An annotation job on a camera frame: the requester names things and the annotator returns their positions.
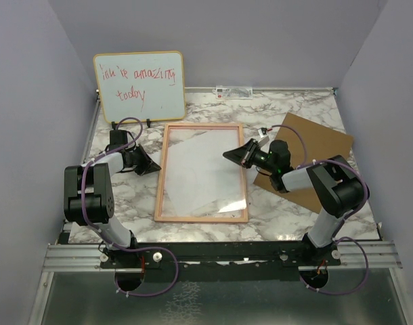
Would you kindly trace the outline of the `white photo paper sheet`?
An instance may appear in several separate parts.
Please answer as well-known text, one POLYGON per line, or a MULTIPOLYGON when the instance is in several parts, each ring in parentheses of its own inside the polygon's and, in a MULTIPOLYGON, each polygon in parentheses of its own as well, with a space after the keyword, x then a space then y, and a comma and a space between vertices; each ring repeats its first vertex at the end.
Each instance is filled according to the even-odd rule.
POLYGON ((165 190, 172 214, 226 213, 246 207, 242 169, 223 157, 239 146, 237 129, 202 130, 167 150, 165 190))

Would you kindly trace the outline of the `brown cardboard backing board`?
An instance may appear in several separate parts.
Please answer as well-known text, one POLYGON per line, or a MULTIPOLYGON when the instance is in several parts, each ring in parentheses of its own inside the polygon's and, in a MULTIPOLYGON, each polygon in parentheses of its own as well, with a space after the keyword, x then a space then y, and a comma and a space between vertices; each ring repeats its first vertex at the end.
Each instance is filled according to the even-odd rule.
MULTIPOLYGON (((291 153, 291 166, 297 167, 302 162, 309 163, 313 159, 324 160, 341 155, 349 158, 353 137, 346 133, 335 131, 292 113, 286 114, 283 125, 292 127, 297 134, 287 128, 280 127, 275 139, 285 141, 291 153)), ((321 210, 321 204, 313 189, 298 190, 289 194, 275 191, 269 177, 258 174, 254 184, 272 194, 285 198, 314 213, 321 210)))

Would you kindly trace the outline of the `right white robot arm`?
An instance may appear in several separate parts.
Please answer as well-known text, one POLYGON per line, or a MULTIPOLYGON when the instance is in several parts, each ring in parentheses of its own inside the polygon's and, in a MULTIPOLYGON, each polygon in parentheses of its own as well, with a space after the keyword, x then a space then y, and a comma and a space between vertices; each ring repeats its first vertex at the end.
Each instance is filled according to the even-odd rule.
POLYGON ((302 260, 310 265, 325 257, 324 248, 333 243, 345 220, 362 208, 369 196, 366 182, 340 155, 294 169, 285 141, 274 140, 264 152, 258 141, 250 139, 243 146, 224 152, 223 157, 245 169, 258 167, 267 171, 272 188, 281 194, 314 189, 321 210, 303 237, 307 244, 301 247, 302 260))

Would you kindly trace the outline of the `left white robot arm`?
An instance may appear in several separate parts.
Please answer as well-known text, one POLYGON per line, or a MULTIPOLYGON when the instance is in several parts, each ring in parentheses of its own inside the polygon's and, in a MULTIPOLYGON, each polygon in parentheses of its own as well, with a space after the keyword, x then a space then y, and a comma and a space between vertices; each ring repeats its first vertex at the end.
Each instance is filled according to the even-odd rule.
POLYGON ((136 140, 128 131, 111 130, 102 153, 86 164, 64 170, 66 220, 93 230, 109 251, 116 251, 116 259, 125 267, 139 261, 139 250, 133 232, 114 216, 111 178, 117 173, 143 176, 161 170, 136 140))

